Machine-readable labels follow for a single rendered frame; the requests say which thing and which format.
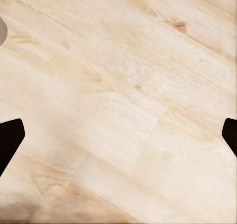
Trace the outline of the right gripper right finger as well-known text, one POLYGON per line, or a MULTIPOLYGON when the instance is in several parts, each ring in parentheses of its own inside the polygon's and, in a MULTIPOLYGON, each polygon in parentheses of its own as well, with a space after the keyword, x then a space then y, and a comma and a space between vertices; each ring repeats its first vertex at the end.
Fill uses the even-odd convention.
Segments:
POLYGON ((222 129, 222 137, 233 151, 235 156, 237 157, 237 120, 227 118, 225 119, 223 129, 222 129))

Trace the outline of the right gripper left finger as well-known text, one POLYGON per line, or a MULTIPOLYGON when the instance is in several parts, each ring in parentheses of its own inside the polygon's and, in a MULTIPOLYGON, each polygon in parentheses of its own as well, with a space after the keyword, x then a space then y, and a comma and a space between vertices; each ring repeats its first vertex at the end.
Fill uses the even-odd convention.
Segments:
POLYGON ((0 177, 25 138, 21 118, 0 124, 0 177))

